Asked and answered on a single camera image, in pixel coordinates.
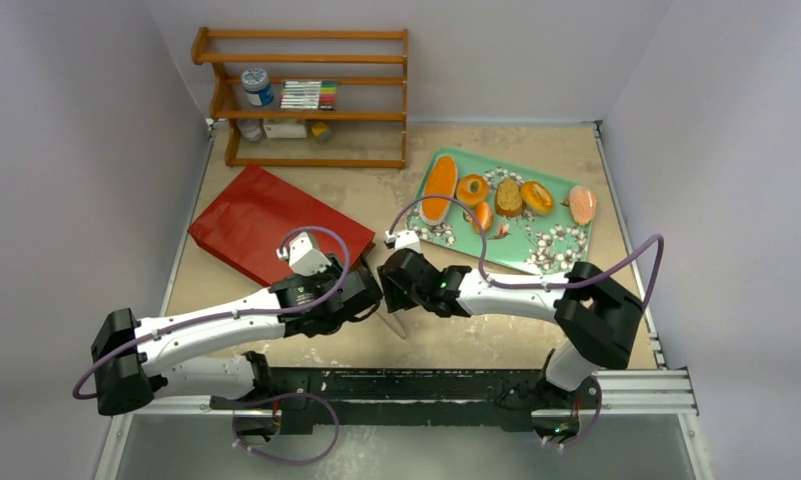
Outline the fake brown bread slice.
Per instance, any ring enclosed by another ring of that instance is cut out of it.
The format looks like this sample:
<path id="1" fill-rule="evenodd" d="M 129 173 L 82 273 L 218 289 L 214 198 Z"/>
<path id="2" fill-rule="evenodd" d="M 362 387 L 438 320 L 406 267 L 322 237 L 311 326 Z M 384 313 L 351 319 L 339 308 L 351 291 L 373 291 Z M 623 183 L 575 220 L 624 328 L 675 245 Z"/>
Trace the fake brown bread slice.
<path id="1" fill-rule="evenodd" d="M 516 217 L 524 210 L 524 202 L 518 183 L 507 178 L 502 180 L 496 189 L 494 207 L 497 215 L 503 217 Z"/>

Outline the red paper bag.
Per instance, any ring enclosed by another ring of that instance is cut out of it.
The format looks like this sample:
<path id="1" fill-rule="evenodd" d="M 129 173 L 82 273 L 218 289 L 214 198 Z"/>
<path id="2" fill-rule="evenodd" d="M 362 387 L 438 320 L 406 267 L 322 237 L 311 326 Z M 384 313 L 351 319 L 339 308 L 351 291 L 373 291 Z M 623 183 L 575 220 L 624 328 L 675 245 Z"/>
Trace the red paper bag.
<path id="1" fill-rule="evenodd" d="M 201 249 L 268 286 L 291 273 L 276 255 L 284 235 L 309 225 L 339 234 L 354 261 L 373 246 L 372 230 L 260 166 L 246 167 L 188 233 Z"/>

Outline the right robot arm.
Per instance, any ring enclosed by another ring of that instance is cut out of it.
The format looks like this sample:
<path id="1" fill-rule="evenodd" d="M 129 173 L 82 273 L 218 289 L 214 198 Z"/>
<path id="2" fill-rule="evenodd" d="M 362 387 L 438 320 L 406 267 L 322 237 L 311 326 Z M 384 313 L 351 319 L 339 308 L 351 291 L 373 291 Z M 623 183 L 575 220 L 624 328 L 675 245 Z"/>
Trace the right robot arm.
<path id="1" fill-rule="evenodd" d="M 643 301 L 589 262 L 549 277 L 491 274 L 470 266 L 436 268 L 409 248 L 377 273 L 390 313 L 420 307 L 441 318 L 507 315 L 550 322 L 566 341 L 537 381 L 540 399 L 560 407 L 599 369 L 628 367 Z"/>

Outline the green floral tray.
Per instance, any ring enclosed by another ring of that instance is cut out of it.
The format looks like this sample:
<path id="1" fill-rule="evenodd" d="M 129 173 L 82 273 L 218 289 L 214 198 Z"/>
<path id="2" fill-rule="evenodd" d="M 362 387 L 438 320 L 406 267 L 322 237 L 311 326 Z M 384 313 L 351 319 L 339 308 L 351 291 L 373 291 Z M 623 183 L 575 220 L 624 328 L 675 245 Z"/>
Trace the green floral tray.
<path id="1" fill-rule="evenodd" d="M 487 202 L 494 204 L 495 190 L 501 181 L 511 179 L 522 185 L 535 181 L 545 187 L 556 201 L 561 201 L 576 185 L 561 177 L 530 168 L 510 164 L 494 158 L 444 147 L 436 150 L 416 192 L 425 192 L 425 184 L 437 161 L 449 156 L 454 159 L 460 177 L 469 174 L 481 176 L 489 185 Z M 464 253 L 473 257 L 481 251 L 480 235 L 467 221 L 466 212 L 450 205 L 445 218 L 437 225 L 429 225 L 420 217 L 420 207 L 407 214 L 406 228 L 415 231 L 423 241 Z M 517 217 L 496 215 L 487 233 L 486 260 L 530 274 L 554 274 L 571 269 L 577 261 L 587 257 L 591 226 L 573 221 L 567 206 L 556 206 L 548 215 L 538 215 L 527 209 Z"/>

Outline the fake orange doughnut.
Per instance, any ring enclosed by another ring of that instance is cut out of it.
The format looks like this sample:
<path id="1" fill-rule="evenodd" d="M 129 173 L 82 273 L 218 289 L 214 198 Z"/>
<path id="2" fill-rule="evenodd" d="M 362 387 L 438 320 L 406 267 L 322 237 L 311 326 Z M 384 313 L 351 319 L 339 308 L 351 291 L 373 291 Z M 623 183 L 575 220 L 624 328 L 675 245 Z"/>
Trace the fake orange doughnut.
<path id="1" fill-rule="evenodd" d="M 455 198 L 468 208 L 475 208 L 484 202 L 489 194 L 489 183 L 478 174 L 462 177 L 456 186 Z"/>

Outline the fake small sesame roll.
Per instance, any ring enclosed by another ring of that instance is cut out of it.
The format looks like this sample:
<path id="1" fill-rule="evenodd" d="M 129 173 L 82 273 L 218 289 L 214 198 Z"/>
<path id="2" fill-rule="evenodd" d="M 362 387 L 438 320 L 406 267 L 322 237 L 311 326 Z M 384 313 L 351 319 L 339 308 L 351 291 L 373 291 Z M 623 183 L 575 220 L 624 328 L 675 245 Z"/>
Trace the fake small sesame roll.
<path id="1" fill-rule="evenodd" d="M 489 203 L 483 201 L 473 208 L 473 213 L 481 226 L 482 232 L 488 232 L 494 224 L 494 210 Z"/>

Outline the fake golden bagel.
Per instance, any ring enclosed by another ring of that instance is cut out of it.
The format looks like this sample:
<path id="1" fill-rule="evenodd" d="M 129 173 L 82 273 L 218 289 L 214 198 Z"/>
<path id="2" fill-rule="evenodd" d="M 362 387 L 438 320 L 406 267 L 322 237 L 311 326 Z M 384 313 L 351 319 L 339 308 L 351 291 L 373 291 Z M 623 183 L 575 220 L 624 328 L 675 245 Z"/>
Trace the fake golden bagel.
<path id="1" fill-rule="evenodd" d="M 520 194 L 525 206 L 536 215 L 549 215 L 555 208 L 552 194 L 537 181 L 525 182 L 520 187 Z"/>

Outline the fake pink sugared bread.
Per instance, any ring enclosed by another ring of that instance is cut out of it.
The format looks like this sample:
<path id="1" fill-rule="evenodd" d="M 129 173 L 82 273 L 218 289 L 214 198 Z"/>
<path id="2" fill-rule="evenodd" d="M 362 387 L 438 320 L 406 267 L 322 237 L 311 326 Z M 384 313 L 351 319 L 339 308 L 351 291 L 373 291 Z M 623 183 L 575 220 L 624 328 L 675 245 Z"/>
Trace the fake pink sugared bread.
<path id="1" fill-rule="evenodd" d="M 569 208 L 573 221 L 579 226 L 588 225 L 595 217 L 597 198 L 594 192 L 587 187 L 581 185 L 572 187 L 565 203 Z"/>

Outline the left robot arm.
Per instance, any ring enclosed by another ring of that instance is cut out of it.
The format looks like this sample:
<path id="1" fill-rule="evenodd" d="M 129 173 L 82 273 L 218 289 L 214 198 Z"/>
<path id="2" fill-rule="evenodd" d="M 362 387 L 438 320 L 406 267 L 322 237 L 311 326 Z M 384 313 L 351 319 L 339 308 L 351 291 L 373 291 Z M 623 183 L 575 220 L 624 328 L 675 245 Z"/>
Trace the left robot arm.
<path id="1" fill-rule="evenodd" d="M 274 382 L 256 356 L 209 362 L 206 354 L 261 340 L 331 335 L 364 320 L 382 292 L 366 267 L 344 269 L 335 257 L 306 274 L 293 273 L 242 299 L 165 317 L 110 312 L 90 348 L 97 411 L 115 416 L 157 397 L 213 395 L 260 409 Z"/>

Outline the black metal tongs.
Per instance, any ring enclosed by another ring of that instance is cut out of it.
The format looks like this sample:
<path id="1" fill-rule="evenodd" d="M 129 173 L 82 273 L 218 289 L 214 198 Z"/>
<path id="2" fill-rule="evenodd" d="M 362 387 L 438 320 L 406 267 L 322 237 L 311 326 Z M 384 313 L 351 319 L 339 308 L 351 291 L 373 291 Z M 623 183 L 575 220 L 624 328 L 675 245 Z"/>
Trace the black metal tongs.
<path id="1" fill-rule="evenodd" d="M 378 310 L 376 315 L 397 337 L 401 340 L 408 339 L 407 330 L 396 315 L 383 310 Z"/>

